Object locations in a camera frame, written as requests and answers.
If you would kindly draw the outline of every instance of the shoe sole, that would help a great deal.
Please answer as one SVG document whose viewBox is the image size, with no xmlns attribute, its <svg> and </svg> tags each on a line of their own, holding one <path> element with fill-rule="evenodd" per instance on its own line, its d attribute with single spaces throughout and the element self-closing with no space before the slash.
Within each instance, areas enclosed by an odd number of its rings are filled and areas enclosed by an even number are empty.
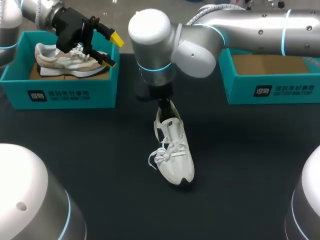
<svg viewBox="0 0 320 240">
<path fill-rule="evenodd" d="M 83 78 L 89 78 L 89 77 L 94 77 L 100 74 L 104 74 L 108 72 L 110 68 L 108 66 L 103 66 L 99 69 L 92 70 L 92 71 L 72 71 L 68 69 L 57 69 L 57 68 L 46 68 L 46 67 L 41 67 L 37 64 L 37 72 L 42 76 L 42 77 L 58 77 L 58 76 L 74 76 L 79 79 Z"/>
</svg>

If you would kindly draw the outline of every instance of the sneaker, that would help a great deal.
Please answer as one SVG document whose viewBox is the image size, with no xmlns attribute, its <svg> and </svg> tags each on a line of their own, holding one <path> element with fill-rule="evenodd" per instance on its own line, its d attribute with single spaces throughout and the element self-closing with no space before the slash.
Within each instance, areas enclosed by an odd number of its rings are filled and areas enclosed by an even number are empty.
<svg viewBox="0 0 320 240">
<path fill-rule="evenodd" d="M 38 43 L 35 46 L 34 56 L 39 74 L 43 77 L 72 75 L 78 78 L 88 78 L 109 70 L 109 67 L 102 66 L 94 58 L 83 54 L 83 49 L 83 46 L 78 44 L 65 54 L 56 45 Z"/>
<path fill-rule="evenodd" d="M 160 122 L 161 108 L 154 121 L 155 136 L 159 148 L 149 156 L 148 163 L 176 186 L 187 185 L 195 176 L 195 167 L 181 120 L 175 105 L 170 101 L 175 117 Z"/>
</svg>

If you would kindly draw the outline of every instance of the shoelace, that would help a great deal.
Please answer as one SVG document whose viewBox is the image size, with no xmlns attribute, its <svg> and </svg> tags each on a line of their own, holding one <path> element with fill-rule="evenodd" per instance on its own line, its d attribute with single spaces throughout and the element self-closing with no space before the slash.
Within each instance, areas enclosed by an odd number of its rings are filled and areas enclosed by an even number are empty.
<svg viewBox="0 0 320 240">
<path fill-rule="evenodd" d="M 187 155 L 188 151 L 188 146 L 184 143 L 182 143 L 182 141 L 184 140 L 185 135 L 183 134 L 182 137 L 175 142 L 172 142 L 169 144 L 169 146 L 167 147 L 167 149 L 165 149 L 165 143 L 166 141 L 168 141 L 168 138 L 165 137 L 163 139 L 162 143 L 162 147 L 159 147 L 157 150 L 155 150 L 154 152 L 152 152 L 148 158 L 148 163 L 151 167 L 153 167 L 155 170 L 157 170 L 151 163 L 150 163 L 150 159 L 152 156 L 157 155 L 158 153 L 160 153 L 158 156 L 156 156 L 154 158 L 154 162 L 156 164 L 160 164 L 163 161 L 168 161 L 170 159 L 170 157 L 177 157 L 177 156 L 183 156 L 183 155 Z"/>
<path fill-rule="evenodd" d="M 84 47 L 78 44 L 75 48 L 73 48 L 70 53 L 71 56 L 76 56 L 80 60 L 87 61 L 90 57 L 90 55 L 85 55 L 82 51 L 84 50 Z"/>
</svg>

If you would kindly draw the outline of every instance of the black tabletop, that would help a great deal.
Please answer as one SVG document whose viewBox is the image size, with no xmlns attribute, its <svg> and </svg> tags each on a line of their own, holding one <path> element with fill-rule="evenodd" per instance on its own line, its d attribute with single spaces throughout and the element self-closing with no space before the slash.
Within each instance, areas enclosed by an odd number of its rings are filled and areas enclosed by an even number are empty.
<svg viewBox="0 0 320 240">
<path fill-rule="evenodd" d="M 122 54 L 115 109 L 20 110 L 0 89 L 0 142 L 35 152 L 72 196 L 89 240 L 285 240 L 287 207 L 320 145 L 320 105 L 228 105 L 219 68 L 178 73 L 172 98 L 195 166 L 190 191 L 148 166 L 157 103 L 135 99 Z"/>
</svg>

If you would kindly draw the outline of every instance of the robotic arm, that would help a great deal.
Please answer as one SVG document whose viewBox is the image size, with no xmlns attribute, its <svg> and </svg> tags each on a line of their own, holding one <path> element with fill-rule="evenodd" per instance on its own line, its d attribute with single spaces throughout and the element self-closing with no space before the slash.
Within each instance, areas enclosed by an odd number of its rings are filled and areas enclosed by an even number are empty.
<svg viewBox="0 0 320 240">
<path fill-rule="evenodd" d="M 117 46 L 124 44 L 114 29 L 99 23 L 99 18 L 88 19 L 71 7 L 65 8 L 64 0 L 0 0 L 0 68 L 15 58 L 22 16 L 34 22 L 39 30 L 55 29 L 56 46 L 64 53 L 81 42 L 83 53 L 104 66 L 114 67 L 116 62 L 92 49 L 94 29 Z"/>
<path fill-rule="evenodd" d="M 209 76 L 223 48 L 258 54 L 320 56 L 320 12 L 249 11 L 223 4 L 202 7 L 187 25 L 171 23 L 156 9 L 137 12 L 128 26 L 144 81 L 163 86 L 174 64 L 195 78 Z"/>
</svg>

